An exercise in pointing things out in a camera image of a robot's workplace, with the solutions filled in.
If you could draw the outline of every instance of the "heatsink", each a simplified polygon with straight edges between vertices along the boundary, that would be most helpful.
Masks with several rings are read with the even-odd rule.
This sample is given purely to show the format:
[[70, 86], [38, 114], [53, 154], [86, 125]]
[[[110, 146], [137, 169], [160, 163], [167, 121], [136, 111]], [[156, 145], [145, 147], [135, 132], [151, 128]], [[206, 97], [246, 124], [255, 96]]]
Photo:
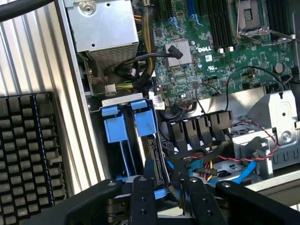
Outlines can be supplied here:
[[192, 55], [189, 49], [189, 44], [187, 39], [179, 39], [165, 44], [166, 51], [168, 51], [168, 49], [172, 45], [178, 48], [179, 51], [182, 52], [183, 56], [179, 60], [176, 58], [168, 58], [169, 67], [179, 67], [180, 65], [188, 64], [192, 62]]
[[87, 52], [101, 69], [135, 57], [139, 39], [131, 1], [74, 1], [67, 13], [77, 52]]

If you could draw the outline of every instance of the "power cable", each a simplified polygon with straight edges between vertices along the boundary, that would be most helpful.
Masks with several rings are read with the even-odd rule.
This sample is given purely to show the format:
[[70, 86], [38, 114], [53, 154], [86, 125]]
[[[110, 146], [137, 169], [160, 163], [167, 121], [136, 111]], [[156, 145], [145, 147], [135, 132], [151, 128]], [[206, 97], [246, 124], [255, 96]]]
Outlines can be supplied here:
[[17, 0], [0, 6], [0, 22], [41, 8], [54, 0]]

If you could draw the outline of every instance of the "black connector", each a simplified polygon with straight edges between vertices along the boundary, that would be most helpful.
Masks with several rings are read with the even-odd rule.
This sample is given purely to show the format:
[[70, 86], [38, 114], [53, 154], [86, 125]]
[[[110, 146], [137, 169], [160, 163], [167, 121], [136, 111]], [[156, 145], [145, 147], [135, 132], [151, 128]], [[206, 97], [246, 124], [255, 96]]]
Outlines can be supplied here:
[[181, 51], [179, 51], [178, 48], [176, 48], [175, 46], [171, 45], [170, 48], [168, 49], [168, 52], [176, 59], [180, 59], [183, 54]]

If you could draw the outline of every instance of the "chip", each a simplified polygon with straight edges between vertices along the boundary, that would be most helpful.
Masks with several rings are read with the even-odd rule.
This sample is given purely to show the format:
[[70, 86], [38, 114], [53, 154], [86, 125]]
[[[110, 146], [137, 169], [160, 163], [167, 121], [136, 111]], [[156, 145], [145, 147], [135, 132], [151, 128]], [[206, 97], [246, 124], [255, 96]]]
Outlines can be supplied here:
[[155, 36], [158, 37], [158, 38], [163, 36], [163, 32], [161, 31], [161, 29], [155, 30]]
[[221, 81], [222, 87], [226, 87], [227, 81]]
[[196, 89], [198, 87], [198, 82], [193, 82], [193, 89]]

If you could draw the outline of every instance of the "silver metal plate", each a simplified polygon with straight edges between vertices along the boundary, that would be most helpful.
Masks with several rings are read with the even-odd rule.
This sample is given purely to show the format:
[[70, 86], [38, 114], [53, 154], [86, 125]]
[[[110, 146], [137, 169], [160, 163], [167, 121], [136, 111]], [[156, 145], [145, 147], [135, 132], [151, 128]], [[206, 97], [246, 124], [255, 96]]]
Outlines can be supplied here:
[[139, 99], [143, 99], [142, 93], [103, 100], [102, 106], [125, 104], [125, 103], [136, 101]]
[[129, 0], [75, 3], [67, 14], [78, 52], [139, 42]]

